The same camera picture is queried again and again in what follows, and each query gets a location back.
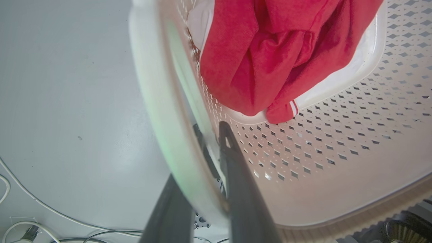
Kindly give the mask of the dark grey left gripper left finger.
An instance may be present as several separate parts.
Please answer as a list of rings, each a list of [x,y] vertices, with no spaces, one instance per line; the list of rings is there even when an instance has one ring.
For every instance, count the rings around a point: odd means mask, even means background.
[[[193,125],[205,163],[188,168],[189,161],[171,169],[167,183],[140,238],[141,243],[191,243],[195,213],[217,218],[225,226],[225,155],[221,146],[205,140]]]

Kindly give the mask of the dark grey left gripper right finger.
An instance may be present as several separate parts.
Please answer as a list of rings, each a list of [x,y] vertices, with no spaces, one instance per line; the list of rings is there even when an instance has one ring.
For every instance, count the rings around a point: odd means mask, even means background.
[[[231,243],[281,243],[276,225],[231,126],[219,123],[220,166],[225,175]]]

